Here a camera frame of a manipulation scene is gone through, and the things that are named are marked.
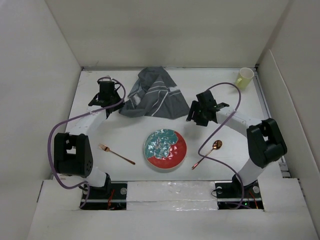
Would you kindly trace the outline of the grey striped cloth placemat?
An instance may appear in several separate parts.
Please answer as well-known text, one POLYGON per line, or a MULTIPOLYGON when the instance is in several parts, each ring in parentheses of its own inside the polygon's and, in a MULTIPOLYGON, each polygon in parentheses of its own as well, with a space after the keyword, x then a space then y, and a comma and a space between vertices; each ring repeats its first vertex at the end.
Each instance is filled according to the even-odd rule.
POLYGON ((188 115, 189 111, 177 84, 163 67, 157 66, 146 67, 138 74, 119 113, 129 118, 148 116, 174 120, 188 115))

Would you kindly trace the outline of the red and teal plate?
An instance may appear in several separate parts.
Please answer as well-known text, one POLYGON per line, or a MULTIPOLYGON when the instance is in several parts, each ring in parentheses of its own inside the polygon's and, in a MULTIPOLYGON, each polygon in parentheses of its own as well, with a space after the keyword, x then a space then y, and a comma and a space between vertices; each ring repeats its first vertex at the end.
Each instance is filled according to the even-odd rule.
POLYGON ((187 143, 183 136, 172 129, 158 129, 146 138, 143 155, 148 165, 157 172, 169 173, 184 162, 187 143))

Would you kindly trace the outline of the pale yellow mug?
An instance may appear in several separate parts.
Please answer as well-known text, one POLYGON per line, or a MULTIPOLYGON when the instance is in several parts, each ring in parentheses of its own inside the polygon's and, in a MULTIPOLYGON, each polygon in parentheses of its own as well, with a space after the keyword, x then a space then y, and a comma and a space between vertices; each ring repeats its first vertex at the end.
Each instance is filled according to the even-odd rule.
POLYGON ((249 85, 249 83, 251 82, 254 76, 255 76, 255 73, 252 69, 243 67, 238 72, 235 85, 240 90, 244 90, 249 85))

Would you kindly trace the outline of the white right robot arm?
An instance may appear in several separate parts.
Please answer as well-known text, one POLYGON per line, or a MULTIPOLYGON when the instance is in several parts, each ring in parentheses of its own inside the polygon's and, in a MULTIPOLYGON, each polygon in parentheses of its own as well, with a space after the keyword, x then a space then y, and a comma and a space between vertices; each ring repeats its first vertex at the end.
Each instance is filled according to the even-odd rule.
POLYGON ((265 168, 278 161, 287 152, 287 146, 276 120, 258 119, 242 114, 227 103, 217 103, 211 91, 196 95, 191 104, 187 121, 206 127, 210 121, 225 125, 247 139, 249 159, 232 177, 231 191, 243 197, 265 168))

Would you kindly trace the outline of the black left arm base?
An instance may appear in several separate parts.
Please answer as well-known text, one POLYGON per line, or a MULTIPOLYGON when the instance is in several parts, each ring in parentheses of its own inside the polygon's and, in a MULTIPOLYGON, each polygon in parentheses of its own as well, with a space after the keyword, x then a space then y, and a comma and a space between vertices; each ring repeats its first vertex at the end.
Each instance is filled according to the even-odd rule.
POLYGON ((88 200, 81 210, 122 211, 127 209, 128 183, 112 181, 109 192, 90 188, 88 200))

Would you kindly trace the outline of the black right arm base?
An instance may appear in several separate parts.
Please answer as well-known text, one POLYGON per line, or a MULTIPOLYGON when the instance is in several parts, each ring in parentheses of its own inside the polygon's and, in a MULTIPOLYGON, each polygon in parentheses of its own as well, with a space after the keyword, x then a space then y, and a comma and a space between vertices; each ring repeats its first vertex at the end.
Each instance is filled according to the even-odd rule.
POLYGON ((216 198, 219 210, 234 209, 241 200, 239 209, 264 209, 258 181, 245 186, 244 191, 240 186, 233 187, 230 180, 215 181, 214 187, 215 189, 211 191, 211 195, 216 198))

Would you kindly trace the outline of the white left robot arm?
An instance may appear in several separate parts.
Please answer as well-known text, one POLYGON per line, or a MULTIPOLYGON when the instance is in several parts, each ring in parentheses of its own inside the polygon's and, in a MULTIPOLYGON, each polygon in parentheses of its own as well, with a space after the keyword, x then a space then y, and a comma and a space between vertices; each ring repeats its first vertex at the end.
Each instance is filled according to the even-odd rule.
POLYGON ((111 194, 110 176, 94 166, 89 135, 92 134, 111 113, 124 105, 124 96, 118 93, 123 84, 110 76, 97 80, 99 92, 88 103, 87 112, 70 118, 78 119, 76 125, 65 133, 57 133, 53 143, 53 169, 56 174, 80 177, 100 198, 111 194))

